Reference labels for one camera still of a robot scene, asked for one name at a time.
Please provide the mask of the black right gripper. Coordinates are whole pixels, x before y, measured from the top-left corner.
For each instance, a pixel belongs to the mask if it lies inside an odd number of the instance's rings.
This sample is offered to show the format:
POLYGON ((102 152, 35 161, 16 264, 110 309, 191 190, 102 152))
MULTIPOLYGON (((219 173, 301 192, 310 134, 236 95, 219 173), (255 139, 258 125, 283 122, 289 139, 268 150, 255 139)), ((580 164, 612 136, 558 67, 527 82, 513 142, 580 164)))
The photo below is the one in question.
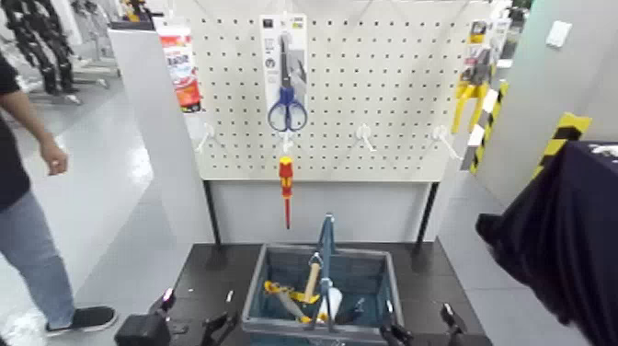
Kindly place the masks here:
POLYGON ((448 327, 448 333, 413 334, 395 321, 394 308, 390 300, 386 300, 383 311, 380 334, 388 346, 492 346, 489 337, 483 334, 465 333, 463 319, 453 307, 444 303, 440 311, 442 321, 448 327))

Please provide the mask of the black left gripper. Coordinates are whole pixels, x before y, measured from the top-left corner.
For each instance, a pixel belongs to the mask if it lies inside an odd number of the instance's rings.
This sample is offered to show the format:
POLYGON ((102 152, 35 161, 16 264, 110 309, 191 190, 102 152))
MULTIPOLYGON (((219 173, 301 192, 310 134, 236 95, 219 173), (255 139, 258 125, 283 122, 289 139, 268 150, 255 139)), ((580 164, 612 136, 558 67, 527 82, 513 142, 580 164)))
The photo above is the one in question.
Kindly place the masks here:
MULTIPOLYGON (((235 291, 230 290, 224 300, 225 310, 202 322, 204 331, 200 346, 220 346, 238 324, 238 311, 231 309, 235 291)), ((167 288, 150 306, 151 315, 129 315, 114 336, 117 346, 168 346, 171 333, 166 316, 176 302, 173 288, 167 288)))

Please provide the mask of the bare person hand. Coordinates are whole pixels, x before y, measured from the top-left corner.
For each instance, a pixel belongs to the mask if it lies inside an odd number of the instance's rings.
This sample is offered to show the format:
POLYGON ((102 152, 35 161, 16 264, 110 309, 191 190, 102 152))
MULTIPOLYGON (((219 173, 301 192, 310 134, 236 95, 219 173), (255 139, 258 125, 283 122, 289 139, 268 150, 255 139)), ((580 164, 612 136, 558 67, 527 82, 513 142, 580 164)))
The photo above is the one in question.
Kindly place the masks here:
POLYGON ((40 141, 40 155, 48 167, 48 175, 61 175, 67 171, 68 155, 53 138, 40 141))

